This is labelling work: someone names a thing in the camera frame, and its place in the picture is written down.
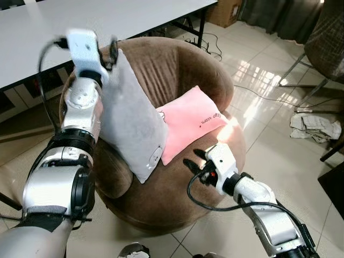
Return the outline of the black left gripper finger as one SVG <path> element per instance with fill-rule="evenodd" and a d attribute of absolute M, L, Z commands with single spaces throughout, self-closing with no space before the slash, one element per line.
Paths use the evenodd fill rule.
<path fill-rule="evenodd" d="M 118 61 L 118 40 L 115 36 L 111 37 L 111 42 L 109 46 L 110 59 L 109 59 L 109 69 L 113 69 Z"/>

